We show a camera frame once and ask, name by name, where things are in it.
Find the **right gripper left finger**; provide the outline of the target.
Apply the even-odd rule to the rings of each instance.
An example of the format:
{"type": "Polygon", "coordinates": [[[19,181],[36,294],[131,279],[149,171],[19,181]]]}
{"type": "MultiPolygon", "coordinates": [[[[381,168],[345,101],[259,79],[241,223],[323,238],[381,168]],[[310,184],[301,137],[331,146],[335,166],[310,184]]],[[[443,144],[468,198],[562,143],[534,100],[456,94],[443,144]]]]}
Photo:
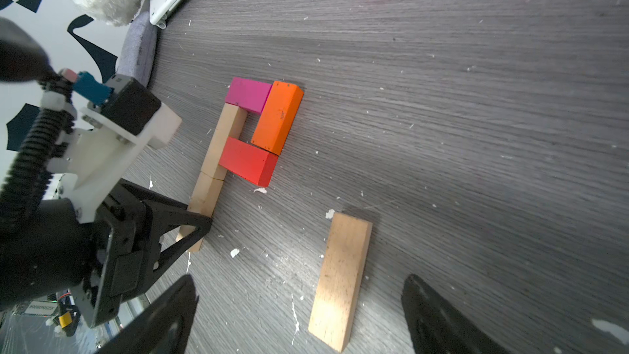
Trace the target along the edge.
{"type": "Polygon", "coordinates": [[[98,352],[186,352],[198,300],[193,277],[182,276],[98,352]]]}

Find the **red block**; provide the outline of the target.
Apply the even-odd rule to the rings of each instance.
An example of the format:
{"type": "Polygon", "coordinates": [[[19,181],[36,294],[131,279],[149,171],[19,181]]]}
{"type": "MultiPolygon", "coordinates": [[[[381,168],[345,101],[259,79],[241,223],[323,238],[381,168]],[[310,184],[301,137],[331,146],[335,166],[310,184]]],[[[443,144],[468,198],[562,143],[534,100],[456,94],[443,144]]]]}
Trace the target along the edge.
{"type": "Polygon", "coordinates": [[[219,165],[252,184],[266,188],[275,171],[278,156],[272,152],[229,137],[219,165]]]}

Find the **orange block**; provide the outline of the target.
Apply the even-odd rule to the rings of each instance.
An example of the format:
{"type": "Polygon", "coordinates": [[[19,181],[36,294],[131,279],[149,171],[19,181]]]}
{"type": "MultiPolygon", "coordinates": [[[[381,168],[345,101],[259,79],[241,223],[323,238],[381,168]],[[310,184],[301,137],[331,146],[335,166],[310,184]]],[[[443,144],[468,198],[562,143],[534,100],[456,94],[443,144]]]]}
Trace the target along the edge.
{"type": "Polygon", "coordinates": [[[295,120],[304,92],[294,84],[275,81],[252,136],[252,143],[280,155],[295,120]]]}

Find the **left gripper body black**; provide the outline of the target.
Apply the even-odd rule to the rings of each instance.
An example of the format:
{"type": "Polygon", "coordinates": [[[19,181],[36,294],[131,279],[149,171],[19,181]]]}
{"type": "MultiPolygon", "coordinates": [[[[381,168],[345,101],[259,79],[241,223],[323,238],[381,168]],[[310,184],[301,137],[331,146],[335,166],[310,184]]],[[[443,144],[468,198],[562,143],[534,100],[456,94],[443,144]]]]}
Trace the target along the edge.
{"type": "Polygon", "coordinates": [[[122,303],[139,296],[143,251],[138,232],[146,221],[145,191],[129,181],[119,182],[98,207],[88,229],[85,274],[73,287],[85,323],[95,328],[113,320],[122,303]]]}

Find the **magenta block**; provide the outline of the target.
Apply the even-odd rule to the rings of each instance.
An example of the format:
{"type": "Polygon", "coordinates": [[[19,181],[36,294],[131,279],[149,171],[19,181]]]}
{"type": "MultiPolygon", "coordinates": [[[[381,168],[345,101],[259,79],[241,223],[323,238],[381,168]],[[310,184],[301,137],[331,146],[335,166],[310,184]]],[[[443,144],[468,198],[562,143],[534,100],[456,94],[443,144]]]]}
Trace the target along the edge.
{"type": "Polygon", "coordinates": [[[271,89],[272,84],[234,77],[229,85],[225,102],[246,111],[261,114],[271,89]]]}

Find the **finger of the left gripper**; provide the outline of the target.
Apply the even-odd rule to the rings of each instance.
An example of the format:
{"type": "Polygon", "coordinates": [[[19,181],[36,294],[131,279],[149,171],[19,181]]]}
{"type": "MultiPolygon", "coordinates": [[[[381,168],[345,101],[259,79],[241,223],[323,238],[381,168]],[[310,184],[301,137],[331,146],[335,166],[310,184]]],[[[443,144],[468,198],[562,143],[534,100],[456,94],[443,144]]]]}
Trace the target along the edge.
{"type": "Polygon", "coordinates": [[[142,252],[139,270],[139,285],[153,285],[190,247],[209,233],[212,219],[188,210],[188,206],[129,180],[122,181],[122,187],[134,196],[143,206],[143,216],[136,220],[134,248],[142,252]],[[162,235],[174,229],[189,228],[170,247],[163,249],[162,235]]]}

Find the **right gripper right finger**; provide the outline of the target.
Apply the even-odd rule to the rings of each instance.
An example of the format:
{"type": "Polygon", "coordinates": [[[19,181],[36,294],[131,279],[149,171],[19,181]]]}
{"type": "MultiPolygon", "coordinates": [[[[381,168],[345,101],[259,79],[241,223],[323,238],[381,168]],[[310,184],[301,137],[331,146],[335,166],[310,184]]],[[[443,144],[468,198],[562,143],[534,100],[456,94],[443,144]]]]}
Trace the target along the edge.
{"type": "Polygon", "coordinates": [[[508,352],[417,275],[406,278],[401,304],[417,353],[508,352]]]}

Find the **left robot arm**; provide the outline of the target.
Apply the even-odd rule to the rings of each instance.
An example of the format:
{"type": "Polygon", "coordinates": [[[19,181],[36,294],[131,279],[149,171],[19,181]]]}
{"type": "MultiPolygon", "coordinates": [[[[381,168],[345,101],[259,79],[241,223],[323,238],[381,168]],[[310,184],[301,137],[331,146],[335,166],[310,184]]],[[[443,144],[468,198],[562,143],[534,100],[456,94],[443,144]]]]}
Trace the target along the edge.
{"type": "Polygon", "coordinates": [[[121,180],[80,224],[70,201],[45,200],[1,239],[1,308],[64,289],[90,327],[114,319],[211,229],[183,203],[121,180]]]}

